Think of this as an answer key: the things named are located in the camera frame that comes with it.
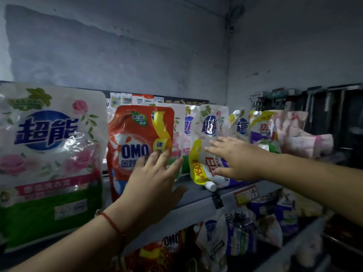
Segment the grey metal shelf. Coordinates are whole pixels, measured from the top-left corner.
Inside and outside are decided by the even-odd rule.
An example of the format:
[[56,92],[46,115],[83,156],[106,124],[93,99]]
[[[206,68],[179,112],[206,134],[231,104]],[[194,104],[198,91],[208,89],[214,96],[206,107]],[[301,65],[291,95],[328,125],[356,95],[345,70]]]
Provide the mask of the grey metal shelf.
[[[215,215],[217,209],[222,207],[225,207],[226,210],[235,209],[237,207],[237,200],[234,197],[234,192],[254,190],[256,195],[265,196],[270,192],[275,192],[282,188],[282,186],[265,180],[256,183],[242,184],[228,189],[221,189],[216,193],[211,193],[202,186],[194,184],[192,181],[180,180],[176,183],[176,186],[179,185],[187,186],[188,191],[176,205],[175,209],[170,211],[161,222],[150,226],[146,231],[141,233],[138,238],[125,248],[124,253],[130,253],[151,242],[166,237],[167,234],[170,235],[178,230],[201,222],[203,219]],[[30,243],[29,245],[25,245],[24,247],[20,247],[19,249],[15,249],[15,251],[10,251],[8,253],[3,251],[5,244],[1,244],[0,271],[6,271],[11,267],[18,265],[75,230],[77,230],[77,228],[45,237],[35,243]]]

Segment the white crumpled pouch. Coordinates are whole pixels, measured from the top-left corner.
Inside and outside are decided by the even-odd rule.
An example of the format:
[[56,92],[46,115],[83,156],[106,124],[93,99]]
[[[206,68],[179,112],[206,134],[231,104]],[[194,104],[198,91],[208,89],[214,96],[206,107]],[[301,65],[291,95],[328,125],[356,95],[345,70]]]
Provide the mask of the white crumpled pouch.
[[274,214],[257,219],[257,239],[272,246],[283,247],[283,233]]

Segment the row of small hanging packets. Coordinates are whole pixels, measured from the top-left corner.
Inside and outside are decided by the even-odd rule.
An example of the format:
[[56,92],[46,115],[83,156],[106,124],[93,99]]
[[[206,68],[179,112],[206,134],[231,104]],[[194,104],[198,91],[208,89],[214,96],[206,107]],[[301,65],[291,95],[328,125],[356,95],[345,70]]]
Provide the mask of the row of small hanging packets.
[[121,105],[156,105],[158,103],[164,103],[163,96],[111,92],[110,98],[106,99],[107,106],[112,108]]

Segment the purple yellow detergent pouch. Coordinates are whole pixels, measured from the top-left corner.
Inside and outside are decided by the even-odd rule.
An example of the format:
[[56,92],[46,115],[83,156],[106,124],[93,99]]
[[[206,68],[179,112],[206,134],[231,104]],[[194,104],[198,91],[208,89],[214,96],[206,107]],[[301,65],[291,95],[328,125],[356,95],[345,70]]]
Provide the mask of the purple yellow detergent pouch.
[[274,111],[255,111],[250,118],[251,144],[271,153],[281,154],[281,144],[278,138],[278,129],[275,123]]

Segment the person's left hand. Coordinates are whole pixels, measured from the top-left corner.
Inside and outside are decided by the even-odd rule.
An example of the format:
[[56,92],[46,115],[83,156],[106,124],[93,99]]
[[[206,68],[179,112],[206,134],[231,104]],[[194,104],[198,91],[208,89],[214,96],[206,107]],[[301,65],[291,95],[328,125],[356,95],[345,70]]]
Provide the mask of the person's left hand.
[[183,158],[176,159],[168,168],[168,173],[157,175],[157,160],[161,155],[155,151],[147,157],[144,175],[130,175],[125,190],[120,197],[126,208],[126,218],[132,226],[146,229],[158,223],[174,207],[171,207],[171,193],[175,178],[182,166]]

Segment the yellow price tag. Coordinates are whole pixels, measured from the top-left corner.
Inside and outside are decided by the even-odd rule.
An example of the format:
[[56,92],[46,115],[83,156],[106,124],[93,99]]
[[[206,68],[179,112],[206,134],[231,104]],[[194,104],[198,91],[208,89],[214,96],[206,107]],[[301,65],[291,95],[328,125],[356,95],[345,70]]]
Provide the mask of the yellow price tag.
[[237,206],[245,205],[260,196],[255,185],[239,189],[233,195]]

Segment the white blue refill pouch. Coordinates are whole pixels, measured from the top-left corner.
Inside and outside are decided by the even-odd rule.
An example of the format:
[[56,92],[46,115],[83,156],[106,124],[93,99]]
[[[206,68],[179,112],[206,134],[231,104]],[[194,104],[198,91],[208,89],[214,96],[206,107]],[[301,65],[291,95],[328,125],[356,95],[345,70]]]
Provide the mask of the white blue refill pouch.
[[223,209],[203,220],[196,234],[196,245],[201,250],[199,264],[207,272],[227,272],[226,248],[228,231]]

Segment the dark display rack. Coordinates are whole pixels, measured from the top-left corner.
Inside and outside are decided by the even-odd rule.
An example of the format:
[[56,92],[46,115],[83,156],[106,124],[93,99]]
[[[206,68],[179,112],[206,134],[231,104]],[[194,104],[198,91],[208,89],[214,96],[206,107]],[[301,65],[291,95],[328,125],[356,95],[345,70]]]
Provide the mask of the dark display rack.
[[316,160],[363,170],[363,83],[339,86],[275,89],[250,96],[255,111],[308,112],[303,130],[312,135],[332,134],[333,152]]

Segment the white pink detergent pouch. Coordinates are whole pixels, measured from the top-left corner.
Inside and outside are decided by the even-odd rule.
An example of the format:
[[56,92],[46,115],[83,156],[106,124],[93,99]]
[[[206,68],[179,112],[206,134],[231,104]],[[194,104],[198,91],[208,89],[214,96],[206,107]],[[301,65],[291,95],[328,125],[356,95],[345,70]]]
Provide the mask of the white pink detergent pouch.
[[198,106],[196,105],[185,105],[185,118],[184,118],[184,135],[183,135],[183,164],[181,167],[181,175],[190,175],[189,168],[189,153],[190,153],[190,133],[191,133],[191,123],[198,111]]

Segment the red detergent pouch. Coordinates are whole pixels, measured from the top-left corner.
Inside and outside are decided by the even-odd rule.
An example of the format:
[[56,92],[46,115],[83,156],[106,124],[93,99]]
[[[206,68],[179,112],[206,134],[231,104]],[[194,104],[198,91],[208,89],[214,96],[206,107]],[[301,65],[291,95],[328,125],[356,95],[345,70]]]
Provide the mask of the red detergent pouch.
[[109,123],[107,168],[111,200],[115,202],[137,160],[155,151],[172,151],[175,112],[171,107],[123,105]]

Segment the person's right hand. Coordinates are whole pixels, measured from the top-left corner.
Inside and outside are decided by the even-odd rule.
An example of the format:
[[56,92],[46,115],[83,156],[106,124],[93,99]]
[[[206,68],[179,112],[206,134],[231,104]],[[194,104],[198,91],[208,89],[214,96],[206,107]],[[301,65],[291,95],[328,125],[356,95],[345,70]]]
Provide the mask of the person's right hand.
[[273,153],[237,138],[218,137],[217,140],[234,140],[234,146],[228,150],[213,150],[211,145],[204,147],[207,153],[222,158],[228,163],[227,168],[231,168],[232,179],[255,181],[264,177],[264,171],[259,168],[259,165],[267,164],[274,156]]

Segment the purple white detergent pouch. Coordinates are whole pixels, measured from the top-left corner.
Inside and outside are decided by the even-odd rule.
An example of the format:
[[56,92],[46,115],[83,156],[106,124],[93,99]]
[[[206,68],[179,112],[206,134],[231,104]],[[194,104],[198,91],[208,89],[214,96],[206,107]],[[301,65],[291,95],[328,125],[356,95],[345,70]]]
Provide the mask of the purple white detergent pouch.
[[278,192],[270,192],[249,203],[251,211],[254,212],[256,218],[259,219],[266,215],[272,215],[275,212],[275,205],[278,199]]

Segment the small white blue-logo pouch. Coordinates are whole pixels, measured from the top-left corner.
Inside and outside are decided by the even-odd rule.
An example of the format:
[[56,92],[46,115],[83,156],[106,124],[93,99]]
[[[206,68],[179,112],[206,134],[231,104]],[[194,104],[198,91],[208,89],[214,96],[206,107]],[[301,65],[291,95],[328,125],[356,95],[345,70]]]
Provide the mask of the small white blue-logo pouch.
[[250,143],[249,114],[245,108],[233,111],[229,115],[228,135],[244,142]]

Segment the clear colourful detergent pouch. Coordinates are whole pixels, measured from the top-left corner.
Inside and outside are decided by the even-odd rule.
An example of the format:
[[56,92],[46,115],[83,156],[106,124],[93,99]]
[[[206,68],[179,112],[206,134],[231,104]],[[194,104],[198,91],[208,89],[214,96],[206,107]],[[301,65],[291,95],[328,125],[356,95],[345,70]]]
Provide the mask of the clear colourful detergent pouch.
[[256,254],[257,224],[254,212],[243,205],[226,214],[227,256]]

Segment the large white floral detergent pouch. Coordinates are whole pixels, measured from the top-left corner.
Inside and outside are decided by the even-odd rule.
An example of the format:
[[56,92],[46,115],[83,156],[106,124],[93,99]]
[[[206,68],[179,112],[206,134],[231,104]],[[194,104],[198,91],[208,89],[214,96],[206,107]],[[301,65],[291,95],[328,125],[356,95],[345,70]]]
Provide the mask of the large white floral detergent pouch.
[[102,91],[0,84],[0,253],[93,219],[107,141]]

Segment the white pouch with yellow label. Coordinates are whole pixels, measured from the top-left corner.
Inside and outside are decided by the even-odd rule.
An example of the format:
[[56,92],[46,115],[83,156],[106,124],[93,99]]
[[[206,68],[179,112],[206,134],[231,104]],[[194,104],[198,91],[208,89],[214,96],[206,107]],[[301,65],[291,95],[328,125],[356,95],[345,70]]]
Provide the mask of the white pouch with yellow label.
[[210,141],[216,141],[218,137],[228,136],[231,125],[241,112],[237,110],[229,114],[227,106],[214,104],[202,104],[195,111],[190,127],[188,158],[191,179],[211,192],[240,186],[242,182],[214,173],[217,168],[228,168],[228,162],[206,152],[205,147],[211,146]]

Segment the person's left forearm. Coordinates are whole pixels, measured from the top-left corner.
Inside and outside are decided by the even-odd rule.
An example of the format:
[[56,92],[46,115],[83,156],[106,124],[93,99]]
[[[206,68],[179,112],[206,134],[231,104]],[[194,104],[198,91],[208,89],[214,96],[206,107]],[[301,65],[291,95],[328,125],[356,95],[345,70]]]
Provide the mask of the person's left forearm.
[[111,266],[125,247],[131,221],[107,208],[89,223],[8,272],[93,272]]

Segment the person's right forearm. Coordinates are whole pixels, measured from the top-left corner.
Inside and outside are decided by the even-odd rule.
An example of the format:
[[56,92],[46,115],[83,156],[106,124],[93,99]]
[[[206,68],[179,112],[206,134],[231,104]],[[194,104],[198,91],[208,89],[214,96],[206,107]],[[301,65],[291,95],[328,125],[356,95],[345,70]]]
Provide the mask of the person's right forearm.
[[287,154],[264,154],[262,178],[309,198],[363,227],[363,170]]

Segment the red yellow refill pouch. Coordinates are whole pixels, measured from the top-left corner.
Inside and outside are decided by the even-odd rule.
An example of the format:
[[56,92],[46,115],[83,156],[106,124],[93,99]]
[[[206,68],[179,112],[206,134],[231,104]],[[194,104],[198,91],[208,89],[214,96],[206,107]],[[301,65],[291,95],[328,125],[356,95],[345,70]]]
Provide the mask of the red yellow refill pouch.
[[187,229],[152,242],[132,253],[116,257],[112,272],[170,272],[176,256],[185,247]]

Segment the pink white wrapped packs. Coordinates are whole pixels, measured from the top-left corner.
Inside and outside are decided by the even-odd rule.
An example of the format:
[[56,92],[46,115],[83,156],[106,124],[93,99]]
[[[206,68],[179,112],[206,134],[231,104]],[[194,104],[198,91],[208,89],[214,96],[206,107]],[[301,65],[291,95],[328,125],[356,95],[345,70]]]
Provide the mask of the pink white wrapped packs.
[[312,135],[303,130],[308,112],[273,110],[278,141],[283,153],[317,159],[333,152],[332,134]]

